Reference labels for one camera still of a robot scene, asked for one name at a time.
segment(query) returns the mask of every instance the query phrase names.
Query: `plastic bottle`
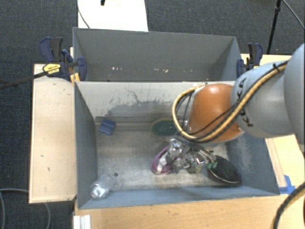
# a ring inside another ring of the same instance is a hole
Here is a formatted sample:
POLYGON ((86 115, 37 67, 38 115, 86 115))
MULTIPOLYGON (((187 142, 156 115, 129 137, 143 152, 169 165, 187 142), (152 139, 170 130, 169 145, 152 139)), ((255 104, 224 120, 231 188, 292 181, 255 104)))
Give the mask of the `plastic bottle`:
POLYGON ((96 200, 105 198, 107 194, 113 189, 114 185, 114 178, 108 175, 102 175, 91 185, 91 197, 96 200))

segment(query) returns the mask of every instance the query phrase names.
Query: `bin floor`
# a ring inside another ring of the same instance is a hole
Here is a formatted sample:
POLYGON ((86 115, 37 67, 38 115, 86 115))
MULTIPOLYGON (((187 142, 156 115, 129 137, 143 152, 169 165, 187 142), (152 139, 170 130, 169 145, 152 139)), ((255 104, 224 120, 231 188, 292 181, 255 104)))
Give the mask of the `bin floor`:
MULTIPOLYGON (((172 136, 156 136, 149 126, 116 124, 112 135, 101 133, 96 124, 98 175, 116 178, 114 190, 139 190, 178 187, 219 186, 212 181, 205 167, 199 174, 181 170, 178 174, 156 175, 152 172, 153 158, 166 146, 172 136)), ((214 149, 214 154, 228 159, 225 145, 214 149)))

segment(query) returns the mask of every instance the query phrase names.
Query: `gray carpet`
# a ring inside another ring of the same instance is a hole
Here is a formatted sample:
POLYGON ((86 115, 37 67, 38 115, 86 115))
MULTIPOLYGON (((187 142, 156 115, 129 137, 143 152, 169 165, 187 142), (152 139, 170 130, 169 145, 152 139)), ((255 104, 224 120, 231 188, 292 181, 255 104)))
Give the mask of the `gray carpet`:
MULTIPOLYGON (((304 23, 305 0, 287 1, 304 23)), ((248 52, 249 42, 260 43, 266 52, 276 0, 145 3, 150 31, 233 35, 241 52, 248 52)), ((73 26, 77 26, 76 0, 0 0, 0 78, 12 81, 31 74, 34 62, 44 60, 38 49, 44 37, 63 37, 63 48, 71 46, 73 26)), ((291 54, 302 43, 304 30, 282 4, 271 53, 291 54)), ((31 83, 0 90, 0 188, 28 189, 30 138, 31 83)), ((23 194, 3 193, 3 197, 6 228, 46 226, 44 206, 29 206, 23 194)), ((71 228, 72 203, 53 203, 50 208, 50 228, 71 228)))

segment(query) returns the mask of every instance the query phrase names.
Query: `gray plastic tub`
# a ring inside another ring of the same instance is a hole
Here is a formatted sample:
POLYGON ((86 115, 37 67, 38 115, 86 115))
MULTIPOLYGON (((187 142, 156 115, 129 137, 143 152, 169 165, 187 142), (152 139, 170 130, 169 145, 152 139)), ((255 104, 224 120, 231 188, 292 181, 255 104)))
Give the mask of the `gray plastic tub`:
POLYGON ((74 101, 80 209, 279 194, 264 140, 249 135, 214 150, 239 170, 240 187, 211 180, 205 169, 161 176, 151 171, 152 159, 171 138, 154 135, 152 123, 171 118, 177 95, 194 84, 236 78, 234 37, 74 28, 73 48, 88 65, 74 101), (116 122, 112 135, 98 131, 104 118, 116 122), (116 185, 105 199, 93 200, 90 186, 103 174, 116 185))

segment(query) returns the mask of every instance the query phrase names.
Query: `blue block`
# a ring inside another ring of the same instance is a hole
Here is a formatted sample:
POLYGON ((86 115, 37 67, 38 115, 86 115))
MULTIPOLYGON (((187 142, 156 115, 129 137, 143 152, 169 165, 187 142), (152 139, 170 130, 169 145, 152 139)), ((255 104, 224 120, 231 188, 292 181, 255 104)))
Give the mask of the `blue block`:
POLYGON ((99 131, 111 135, 114 129, 114 125, 114 121, 103 119, 99 131))

